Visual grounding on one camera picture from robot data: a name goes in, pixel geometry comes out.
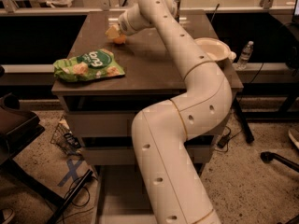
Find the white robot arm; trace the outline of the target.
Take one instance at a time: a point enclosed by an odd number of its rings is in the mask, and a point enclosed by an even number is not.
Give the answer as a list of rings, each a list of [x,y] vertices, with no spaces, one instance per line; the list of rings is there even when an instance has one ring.
[[[225,74],[174,19],[170,0],[138,0],[107,31],[115,38],[155,27],[186,91],[138,112],[132,123],[136,160],[158,224],[221,224],[184,143],[227,117],[232,91]]]

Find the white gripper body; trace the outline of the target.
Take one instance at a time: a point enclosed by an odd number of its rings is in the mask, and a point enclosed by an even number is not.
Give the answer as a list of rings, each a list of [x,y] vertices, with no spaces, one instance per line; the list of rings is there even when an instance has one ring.
[[[134,35],[151,27],[150,22],[141,14],[138,4],[134,4],[119,16],[118,25],[125,35]]]

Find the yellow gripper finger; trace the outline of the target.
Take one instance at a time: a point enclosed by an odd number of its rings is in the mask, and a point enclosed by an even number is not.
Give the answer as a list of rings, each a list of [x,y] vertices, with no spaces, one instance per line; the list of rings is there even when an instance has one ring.
[[[106,31],[106,36],[109,39],[118,38],[120,35],[121,35],[120,27],[117,24],[114,24],[114,25],[110,26]]]

